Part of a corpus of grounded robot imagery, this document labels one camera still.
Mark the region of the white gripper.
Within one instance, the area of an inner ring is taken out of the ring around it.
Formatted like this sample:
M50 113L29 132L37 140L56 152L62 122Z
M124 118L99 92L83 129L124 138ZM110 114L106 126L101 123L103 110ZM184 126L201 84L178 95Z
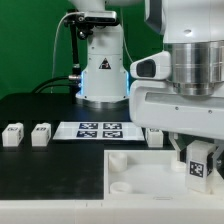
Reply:
M186 162L187 148L180 134L219 139L208 164L224 173L224 97L181 96L166 82L136 80L130 89L129 111L137 126L170 132L179 162Z

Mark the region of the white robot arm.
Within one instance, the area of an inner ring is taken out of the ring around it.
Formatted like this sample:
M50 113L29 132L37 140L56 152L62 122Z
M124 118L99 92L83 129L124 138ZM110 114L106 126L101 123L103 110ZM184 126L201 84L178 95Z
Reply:
M130 91L130 116L142 127L224 140L224 0L70 0L77 8L79 35L88 40L80 97L112 103ZM108 6L142 2L144 21L160 36L130 41L138 56L125 83L117 14Z

